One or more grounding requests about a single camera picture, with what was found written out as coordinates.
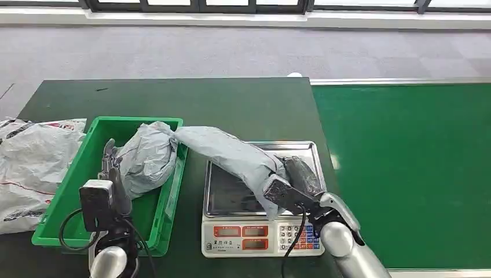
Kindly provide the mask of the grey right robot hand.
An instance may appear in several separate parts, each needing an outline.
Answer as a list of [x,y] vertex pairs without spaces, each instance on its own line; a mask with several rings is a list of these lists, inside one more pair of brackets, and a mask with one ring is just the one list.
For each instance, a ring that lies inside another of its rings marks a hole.
[[310,196],[325,192],[317,174],[300,157],[287,156],[282,161],[294,188]]

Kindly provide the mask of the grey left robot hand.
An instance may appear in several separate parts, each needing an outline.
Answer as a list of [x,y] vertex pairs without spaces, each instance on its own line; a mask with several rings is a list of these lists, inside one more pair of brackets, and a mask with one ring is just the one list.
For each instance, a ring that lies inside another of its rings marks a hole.
[[113,182],[113,202],[118,214],[122,216],[130,215],[132,211],[132,202],[123,186],[120,173],[120,163],[122,157],[117,156],[118,148],[115,146],[115,140],[110,138],[104,146],[101,160],[101,172],[98,178],[101,180],[110,180]]

